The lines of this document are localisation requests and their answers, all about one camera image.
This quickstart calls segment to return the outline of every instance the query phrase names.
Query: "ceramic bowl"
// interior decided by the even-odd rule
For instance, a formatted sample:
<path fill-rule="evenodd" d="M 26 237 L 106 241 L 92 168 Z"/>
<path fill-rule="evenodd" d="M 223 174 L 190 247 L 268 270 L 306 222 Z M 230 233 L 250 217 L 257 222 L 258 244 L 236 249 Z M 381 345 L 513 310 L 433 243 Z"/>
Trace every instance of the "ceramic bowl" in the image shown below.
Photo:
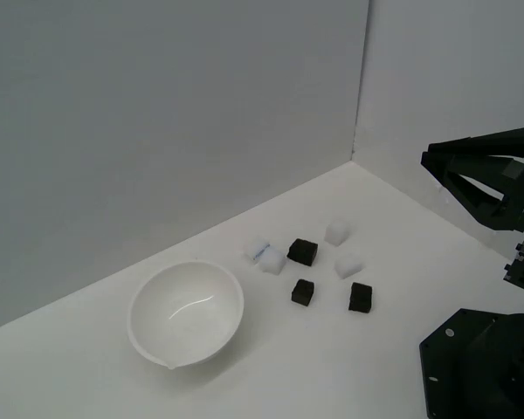
<path fill-rule="evenodd" d="M 143 284 L 128 310 L 128 337 L 146 359 L 169 369 L 206 361 L 237 331 L 245 300 L 235 276 L 189 261 Z"/>

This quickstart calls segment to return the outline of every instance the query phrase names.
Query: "white wall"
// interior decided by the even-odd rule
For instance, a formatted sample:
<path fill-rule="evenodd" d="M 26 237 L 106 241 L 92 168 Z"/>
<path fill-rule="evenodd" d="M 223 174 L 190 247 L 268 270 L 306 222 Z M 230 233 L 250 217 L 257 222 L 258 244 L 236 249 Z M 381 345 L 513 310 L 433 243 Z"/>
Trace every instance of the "white wall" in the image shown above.
<path fill-rule="evenodd" d="M 0 0 L 0 325 L 351 156 L 367 0 Z"/>
<path fill-rule="evenodd" d="M 524 127 L 524 0 L 372 0 L 354 160 L 495 250 L 420 166 L 431 142 Z"/>

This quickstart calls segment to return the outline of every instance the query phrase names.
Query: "cube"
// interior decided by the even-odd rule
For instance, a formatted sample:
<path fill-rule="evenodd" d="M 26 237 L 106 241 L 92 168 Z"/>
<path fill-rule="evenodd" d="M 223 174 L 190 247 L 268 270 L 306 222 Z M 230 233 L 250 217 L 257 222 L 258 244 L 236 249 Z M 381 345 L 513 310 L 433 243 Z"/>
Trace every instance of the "cube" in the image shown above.
<path fill-rule="evenodd" d="M 372 306 L 373 288 L 354 282 L 349 296 L 349 310 L 352 312 L 369 313 Z"/>
<path fill-rule="evenodd" d="M 334 269 L 341 279 L 345 279 L 363 269 L 363 262 L 356 255 L 348 254 L 335 261 Z"/>
<path fill-rule="evenodd" d="M 262 272 L 279 275 L 286 264 L 286 257 L 273 246 L 268 246 L 259 258 L 259 268 Z"/>
<path fill-rule="evenodd" d="M 300 279 L 291 293 L 291 301 L 308 306 L 314 294 L 314 282 Z"/>
<path fill-rule="evenodd" d="M 244 248 L 245 255 L 254 263 L 258 262 L 262 253 L 268 248 L 270 243 L 260 236 L 253 238 Z"/>
<path fill-rule="evenodd" d="M 326 228 L 326 233 L 324 234 L 324 240 L 334 246 L 339 246 L 340 244 L 346 241 L 348 236 L 349 236 L 349 224 L 344 220 L 336 218 Z"/>
<path fill-rule="evenodd" d="M 298 238 L 289 246 L 287 257 L 300 264 L 312 266 L 317 251 L 318 244 Z"/>

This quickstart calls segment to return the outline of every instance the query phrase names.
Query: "white tabletop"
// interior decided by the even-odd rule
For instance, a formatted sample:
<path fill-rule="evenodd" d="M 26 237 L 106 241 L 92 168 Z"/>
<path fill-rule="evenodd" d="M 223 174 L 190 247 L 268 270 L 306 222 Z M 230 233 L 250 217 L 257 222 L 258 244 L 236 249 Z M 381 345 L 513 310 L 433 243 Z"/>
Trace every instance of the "white tabletop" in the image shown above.
<path fill-rule="evenodd" d="M 355 226 L 338 248 L 323 241 L 335 216 Z M 283 251 L 319 243 L 315 265 L 260 272 L 240 254 L 257 234 Z M 348 252 L 366 268 L 340 280 Z M 131 347 L 126 310 L 141 281 L 184 258 L 233 271 L 245 316 L 218 357 L 171 372 Z M 419 342 L 460 307 L 524 312 L 506 262 L 348 163 L 0 327 L 0 418 L 425 418 Z M 290 301 L 299 278 L 315 282 L 309 307 Z M 348 311 L 353 281 L 373 286 L 370 314 Z"/>

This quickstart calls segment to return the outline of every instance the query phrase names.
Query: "white cube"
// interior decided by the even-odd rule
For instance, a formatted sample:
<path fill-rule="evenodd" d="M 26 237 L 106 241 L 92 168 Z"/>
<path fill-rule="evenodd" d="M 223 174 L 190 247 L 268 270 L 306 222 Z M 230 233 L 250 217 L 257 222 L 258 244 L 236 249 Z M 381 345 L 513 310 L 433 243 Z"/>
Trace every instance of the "white cube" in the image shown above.
<path fill-rule="evenodd" d="M 259 268 L 262 272 L 279 275 L 286 264 L 286 255 L 273 246 L 268 246 L 259 259 Z"/>
<path fill-rule="evenodd" d="M 339 246 L 349 236 L 349 224 L 347 221 L 340 218 L 336 218 L 332 223 L 326 228 L 326 234 L 324 235 L 324 240 L 329 242 L 334 246 Z"/>
<path fill-rule="evenodd" d="M 363 261 L 353 254 L 344 255 L 335 261 L 334 269 L 341 279 L 345 279 L 363 269 Z"/>
<path fill-rule="evenodd" d="M 257 236 L 246 244 L 244 248 L 245 255 L 254 263 L 256 263 L 269 245 L 270 243 L 265 238 Z"/>

